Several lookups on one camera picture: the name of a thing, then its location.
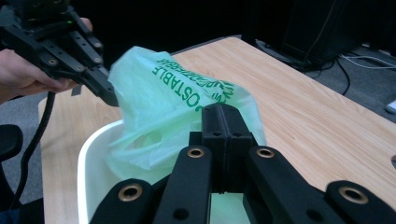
wooden table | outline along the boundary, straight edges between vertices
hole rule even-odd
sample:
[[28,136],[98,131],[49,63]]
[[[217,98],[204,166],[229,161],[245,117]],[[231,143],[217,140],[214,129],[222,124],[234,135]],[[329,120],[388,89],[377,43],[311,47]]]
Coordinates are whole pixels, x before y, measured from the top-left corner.
[[[269,147],[318,189],[358,183],[396,209],[396,124],[230,37],[175,56],[191,71],[233,82],[257,101]],[[40,103],[42,113],[45,100]],[[121,119],[83,88],[57,94],[42,138],[46,223],[78,223],[78,153],[88,137]]]

green plastic bag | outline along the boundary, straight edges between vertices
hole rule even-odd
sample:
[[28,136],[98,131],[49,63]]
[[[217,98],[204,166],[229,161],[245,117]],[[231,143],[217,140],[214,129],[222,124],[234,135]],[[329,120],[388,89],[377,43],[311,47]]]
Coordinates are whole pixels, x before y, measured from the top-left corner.
[[[214,103],[238,108],[258,144],[266,145],[259,111],[248,91],[188,71],[167,52],[133,47],[113,64],[109,81],[120,104],[124,133],[112,143],[106,162],[120,180],[138,178],[154,184],[169,175],[190,132],[201,131],[201,109]],[[242,195],[214,195],[211,220],[248,222]]]

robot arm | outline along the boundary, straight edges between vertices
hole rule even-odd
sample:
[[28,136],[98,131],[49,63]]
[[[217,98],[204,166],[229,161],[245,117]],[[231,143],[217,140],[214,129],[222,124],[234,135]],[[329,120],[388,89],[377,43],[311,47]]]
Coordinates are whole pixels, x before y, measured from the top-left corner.
[[49,77],[84,84],[106,104],[118,106],[102,43],[84,25],[69,0],[9,0],[0,11],[0,36],[5,47]]

white bowl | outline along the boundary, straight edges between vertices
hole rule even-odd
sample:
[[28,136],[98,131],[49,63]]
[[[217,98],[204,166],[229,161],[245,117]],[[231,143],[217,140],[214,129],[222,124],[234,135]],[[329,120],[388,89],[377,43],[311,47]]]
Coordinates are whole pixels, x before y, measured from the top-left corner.
[[[78,156],[78,220],[89,223],[99,203],[121,181],[108,168],[105,157],[108,145],[117,140],[123,131],[122,120],[96,131],[84,143]],[[211,223],[249,223],[242,205],[242,194],[212,194]]]

